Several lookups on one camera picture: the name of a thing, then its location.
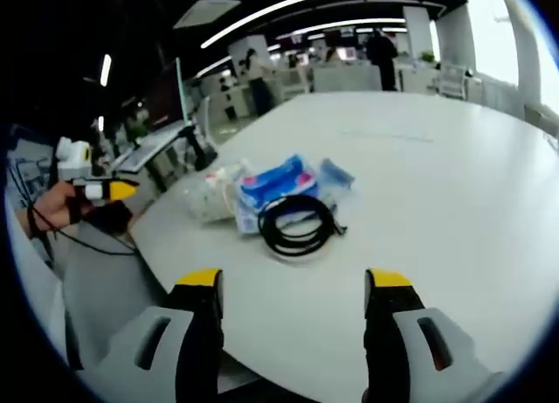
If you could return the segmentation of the person's left hand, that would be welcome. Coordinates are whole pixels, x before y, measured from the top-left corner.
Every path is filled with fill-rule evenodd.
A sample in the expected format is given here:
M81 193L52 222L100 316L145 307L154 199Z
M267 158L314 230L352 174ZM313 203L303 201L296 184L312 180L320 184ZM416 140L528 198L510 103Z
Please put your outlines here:
M31 214L35 227L49 232L78 223L93 209L90 201L78 197L73 184L58 182L34 202Z

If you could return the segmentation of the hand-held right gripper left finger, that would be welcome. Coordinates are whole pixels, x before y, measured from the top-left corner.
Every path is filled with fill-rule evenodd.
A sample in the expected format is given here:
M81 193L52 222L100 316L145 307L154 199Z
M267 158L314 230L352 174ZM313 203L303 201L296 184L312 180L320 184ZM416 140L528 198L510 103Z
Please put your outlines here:
M109 342L82 378L100 402L214 402L224 346L222 270L181 277Z

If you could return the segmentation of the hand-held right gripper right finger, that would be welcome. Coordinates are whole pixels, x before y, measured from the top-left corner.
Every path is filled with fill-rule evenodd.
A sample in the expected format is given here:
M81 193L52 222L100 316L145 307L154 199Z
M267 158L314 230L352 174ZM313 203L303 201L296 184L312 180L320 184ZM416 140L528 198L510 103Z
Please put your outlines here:
M367 402L484 402L501 375L477 358L473 338L424 306L398 272L365 272Z

